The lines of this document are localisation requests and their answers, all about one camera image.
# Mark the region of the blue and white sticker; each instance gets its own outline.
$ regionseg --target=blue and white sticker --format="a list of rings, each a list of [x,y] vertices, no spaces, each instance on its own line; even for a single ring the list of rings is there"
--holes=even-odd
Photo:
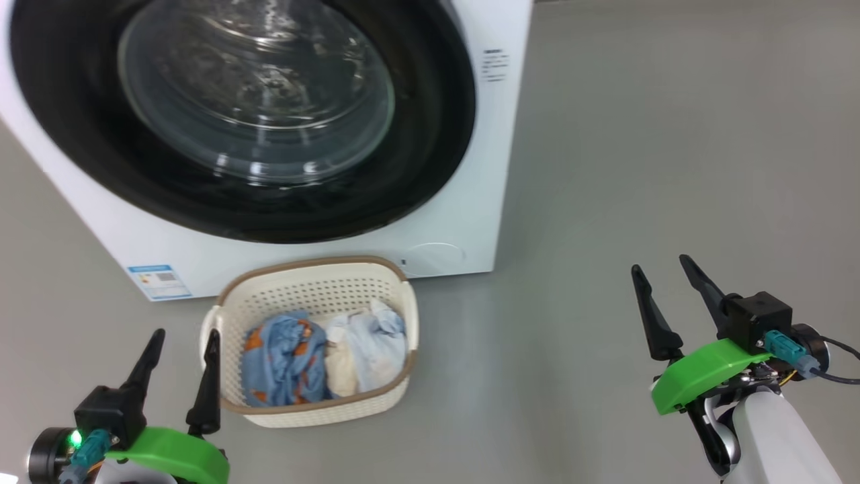
[[[169,265],[138,265],[128,271],[147,297],[153,301],[191,297],[191,291]]]

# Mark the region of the robotic arm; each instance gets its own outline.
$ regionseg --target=robotic arm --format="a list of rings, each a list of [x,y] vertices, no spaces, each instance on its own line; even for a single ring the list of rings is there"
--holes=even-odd
[[[710,466],[724,484],[842,484],[809,429],[782,396],[790,381],[827,374],[830,353],[807,325],[791,324],[791,307],[766,292],[725,295],[689,257],[681,265],[716,325],[717,340],[685,356],[683,341],[654,303],[642,269],[633,284],[651,357],[668,361],[654,378],[651,397],[658,413],[686,413]]]
[[[53,427],[39,435],[27,463],[33,484],[227,484],[230,464],[224,452],[203,438],[221,426],[220,335],[214,330],[209,335],[187,433],[149,427],[143,413],[163,344],[160,329],[125,383],[96,387],[75,410],[77,427]]]

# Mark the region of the green plastic part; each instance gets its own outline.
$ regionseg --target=green plastic part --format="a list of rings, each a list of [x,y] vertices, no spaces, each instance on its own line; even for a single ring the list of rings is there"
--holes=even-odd
[[[750,355],[732,340],[718,339],[669,365],[654,385],[651,399],[660,415],[677,412],[750,364],[771,358],[771,353]]]
[[[106,457],[130,459],[198,484],[227,484],[230,477],[230,464],[217,447],[163,427],[146,427],[129,450],[112,450]]]

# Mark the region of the front-loading washing machine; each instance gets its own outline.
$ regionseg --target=front-loading washing machine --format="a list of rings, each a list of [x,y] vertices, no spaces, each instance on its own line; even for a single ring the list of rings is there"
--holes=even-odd
[[[153,301],[493,269],[531,0],[0,0],[0,115]]]

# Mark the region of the laundry basket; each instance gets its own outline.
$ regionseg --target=laundry basket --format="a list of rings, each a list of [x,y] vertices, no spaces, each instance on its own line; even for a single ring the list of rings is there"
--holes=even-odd
[[[248,330],[278,313],[307,311],[322,327],[339,313],[367,307],[376,298],[406,324],[408,355],[388,385],[335,400],[290,406],[251,407],[245,402],[241,355]],[[326,258],[255,270],[221,293],[200,331],[200,362],[211,329],[221,333],[221,407],[255,424],[306,427],[360,419],[392,408],[406,392],[418,350],[418,308],[406,276],[382,258]]]

